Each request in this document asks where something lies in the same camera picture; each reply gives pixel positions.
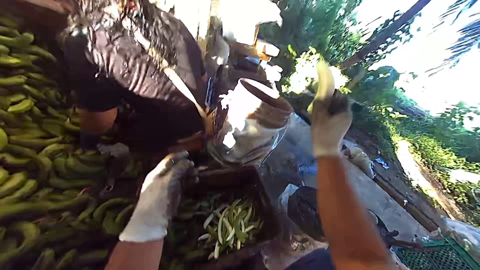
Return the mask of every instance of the green foliage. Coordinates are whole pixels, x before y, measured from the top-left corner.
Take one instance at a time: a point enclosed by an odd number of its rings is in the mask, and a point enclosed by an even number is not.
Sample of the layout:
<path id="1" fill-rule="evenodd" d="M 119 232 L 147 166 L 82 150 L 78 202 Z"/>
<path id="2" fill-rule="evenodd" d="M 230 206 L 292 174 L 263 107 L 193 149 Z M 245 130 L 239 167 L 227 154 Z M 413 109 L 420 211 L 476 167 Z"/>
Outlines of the green foliage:
<path id="1" fill-rule="evenodd" d="M 302 54 L 309 51 L 310 47 L 326 56 L 328 61 L 335 59 L 341 62 L 353 54 L 360 37 L 348 30 L 345 21 L 353 20 L 351 13 L 360 2 L 279 0 L 277 5 L 283 18 L 282 27 L 262 24 L 259 36 L 280 48 L 273 62 L 283 68 L 284 77 L 294 72 L 296 53 Z"/>
<path id="2" fill-rule="evenodd" d="M 445 13 L 440 15 L 441 22 L 435 26 L 434 29 L 444 24 L 447 19 L 452 17 L 453 14 L 456 14 L 455 18 L 451 22 L 451 24 L 454 24 L 461 13 L 470 9 L 477 1 L 478 0 L 456 0 L 455 3 L 448 7 Z M 472 21 L 458 32 L 461 34 L 461 37 L 450 48 L 448 48 L 452 55 L 445 59 L 440 66 L 427 70 L 428 72 L 433 72 L 429 76 L 437 74 L 448 65 L 450 66 L 449 68 L 455 67 L 458 62 L 460 62 L 462 56 L 464 56 L 471 49 L 475 49 L 475 47 L 480 49 L 480 19 Z"/>
<path id="3" fill-rule="evenodd" d="M 373 34 L 364 42 L 364 44 L 368 44 L 372 42 L 376 37 L 377 34 L 385 30 L 388 26 L 390 26 L 396 19 L 398 19 L 402 13 L 400 11 L 395 11 L 393 17 L 390 19 L 386 19 L 383 24 L 381 24 L 377 29 L 374 30 Z M 397 42 L 401 42 L 405 44 L 409 42 L 413 35 L 410 33 L 410 26 L 412 25 L 413 21 L 417 16 L 421 16 L 421 13 L 415 15 L 410 21 L 404 24 L 397 32 L 395 32 L 392 36 L 390 36 L 385 43 L 378 46 L 378 48 L 371 53 L 367 54 L 361 61 L 360 65 L 363 67 L 369 67 L 374 63 L 377 63 L 381 59 L 384 59 L 387 54 L 394 51 L 397 47 L 392 47 Z"/>
<path id="4" fill-rule="evenodd" d="M 479 128 L 467 130 L 465 121 L 479 115 L 477 107 L 460 102 L 438 116 L 412 117 L 403 121 L 399 129 L 415 131 L 417 135 L 429 135 L 439 141 L 444 148 L 470 162 L 480 162 Z"/>
<path id="5" fill-rule="evenodd" d="M 295 59 L 295 72 L 285 79 L 282 92 L 302 93 L 317 77 L 317 63 L 320 60 L 323 60 L 323 57 L 313 47 L 302 53 Z"/>
<path id="6" fill-rule="evenodd" d="M 392 67 L 381 67 L 367 73 L 352 88 L 350 95 L 365 105 L 361 113 L 354 114 L 352 125 L 368 130 L 369 135 L 376 138 L 381 155 L 386 158 L 395 154 L 396 142 L 409 141 L 410 152 L 442 184 L 445 192 L 462 209 L 469 213 L 478 211 L 477 202 L 472 201 L 470 195 L 477 185 L 451 182 L 447 169 L 480 173 L 477 160 L 480 155 L 479 129 L 469 131 L 463 126 L 464 121 L 480 111 L 459 103 L 438 116 L 416 113 L 407 116 L 402 111 L 413 105 L 403 91 L 394 86 L 398 77 Z M 480 219 L 473 219 L 471 222 L 480 224 Z"/>

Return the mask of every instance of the tree trunk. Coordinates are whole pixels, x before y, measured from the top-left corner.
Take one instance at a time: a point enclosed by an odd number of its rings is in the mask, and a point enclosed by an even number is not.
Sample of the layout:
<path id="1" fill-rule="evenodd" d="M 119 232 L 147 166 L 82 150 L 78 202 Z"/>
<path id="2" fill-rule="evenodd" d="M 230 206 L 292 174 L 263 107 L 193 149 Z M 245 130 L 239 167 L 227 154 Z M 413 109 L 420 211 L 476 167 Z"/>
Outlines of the tree trunk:
<path id="1" fill-rule="evenodd" d="M 377 34 L 377 37 L 372 42 L 363 46 L 356 54 L 342 63 L 342 70 L 345 70 L 362 60 L 367 54 L 376 50 L 378 46 L 385 43 L 387 38 L 396 33 L 404 24 L 410 21 L 420 10 L 423 9 L 431 0 L 419 0 L 400 18 L 394 21 L 390 26 L 385 28 L 382 32 Z"/>

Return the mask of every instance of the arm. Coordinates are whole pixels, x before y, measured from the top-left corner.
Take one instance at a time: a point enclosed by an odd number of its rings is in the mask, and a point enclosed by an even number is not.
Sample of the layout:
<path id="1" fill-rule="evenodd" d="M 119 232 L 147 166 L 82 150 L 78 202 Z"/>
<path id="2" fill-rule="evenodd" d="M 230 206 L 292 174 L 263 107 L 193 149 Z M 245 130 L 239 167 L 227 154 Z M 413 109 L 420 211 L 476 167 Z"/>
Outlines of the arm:
<path id="1" fill-rule="evenodd" d="M 78 109 L 80 114 L 80 128 L 82 133 L 90 135 L 103 135 L 113 127 L 117 117 L 117 108 L 96 112 Z"/>
<path id="2" fill-rule="evenodd" d="M 350 127 L 351 114 L 348 103 L 341 99 L 335 96 L 313 104 L 312 146 L 318 161 L 317 203 L 322 226 L 337 270 L 387 269 L 385 246 L 345 177 L 340 143 Z"/>
<path id="3" fill-rule="evenodd" d="M 193 164 L 186 152 L 165 157 L 146 177 L 135 210 L 106 270 L 157 270 L 168 221 L 180 201 L 180 181 Z"/>
<path id="4" fill-rule="evenodd" d="M 144 243 L 119 241 L 105 270 L 157 270 L 162 249 L 163 239 Z"/>
<path id="5" fill-rule="evenodd" d="M 385 246 L 347 182 L 340 157 L 318 158 L 317 183 L 318 211 L 336 269 L 386 269 Z"/>

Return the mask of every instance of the hand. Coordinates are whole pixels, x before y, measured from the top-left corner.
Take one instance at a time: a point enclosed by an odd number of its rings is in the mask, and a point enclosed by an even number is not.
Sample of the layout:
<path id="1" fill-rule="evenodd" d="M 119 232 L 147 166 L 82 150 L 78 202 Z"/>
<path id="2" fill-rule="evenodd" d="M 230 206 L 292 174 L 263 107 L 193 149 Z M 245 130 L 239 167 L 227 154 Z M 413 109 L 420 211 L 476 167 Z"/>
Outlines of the hand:
<path id="1" fill-rule="evenodd" d="M 132 217 L 120 234 L 121 241 L 154 241 L 167 235 L 168 221 L 180 202 L 180 181 L 193 172 L 187 155 L 170 154 L 147 175 Z"/>
<path id="2" fill-rule="evenodd" d="M 340 143 L 352 123 L 348 100 L 338 94 L 313 102 L 312 147 L 313 155 L 339 156 Z"/>

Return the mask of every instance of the banana bunch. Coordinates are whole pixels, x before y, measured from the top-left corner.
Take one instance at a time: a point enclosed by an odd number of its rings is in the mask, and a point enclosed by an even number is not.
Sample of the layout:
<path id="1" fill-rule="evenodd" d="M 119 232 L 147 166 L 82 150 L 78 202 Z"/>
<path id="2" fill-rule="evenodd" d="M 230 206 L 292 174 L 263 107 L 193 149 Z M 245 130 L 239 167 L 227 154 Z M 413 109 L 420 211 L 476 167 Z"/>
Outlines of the banana bunch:
<path id="1" fill-rule="evenodd" d="M 55 57 L 34 43 L 0 16 L 0 269 L 24 259 L 35 270 L 105 262 L 111 244 L 82 245 L 92 233 L 116 241 L 134 204 L 89 194 L 102 184 L 110 155 L 78 149 L 78 111 L 49 75 Z M 136 177 L 141 167 L 132 158 L 121 177 Z"/>

